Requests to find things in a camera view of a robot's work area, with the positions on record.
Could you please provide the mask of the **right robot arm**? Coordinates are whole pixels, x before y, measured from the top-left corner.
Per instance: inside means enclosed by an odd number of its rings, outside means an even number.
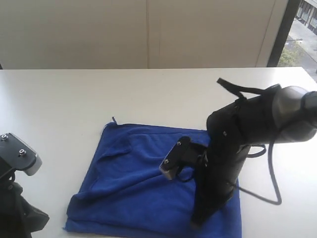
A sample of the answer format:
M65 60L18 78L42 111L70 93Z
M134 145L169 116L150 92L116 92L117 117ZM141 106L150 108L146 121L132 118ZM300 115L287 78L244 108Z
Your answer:
M317 93L298 86L266 89L218 84L236 100L208 116L210 142L197 157L191 223L202 226L237 188L237 178L252 146L268 145L268 164L276 143L305 142L317 132Z

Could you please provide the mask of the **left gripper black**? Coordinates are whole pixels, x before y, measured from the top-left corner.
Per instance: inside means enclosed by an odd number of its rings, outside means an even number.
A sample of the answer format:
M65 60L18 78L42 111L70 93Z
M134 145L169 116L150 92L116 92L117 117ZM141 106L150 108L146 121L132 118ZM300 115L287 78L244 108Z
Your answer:
M30 238L42 230L49 216L32 206L23 196L23 188L15 182L15 169L0 160L0 236L2 238Z

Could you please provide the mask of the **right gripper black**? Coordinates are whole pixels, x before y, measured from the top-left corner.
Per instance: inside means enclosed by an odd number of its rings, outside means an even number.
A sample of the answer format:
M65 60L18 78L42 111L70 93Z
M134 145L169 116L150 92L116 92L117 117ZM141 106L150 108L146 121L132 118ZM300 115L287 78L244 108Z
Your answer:
M249 145L238 149L228 146L208 147L203 164L196 170L196 192L191 225L200 228L233 195L233 185L250 151Z

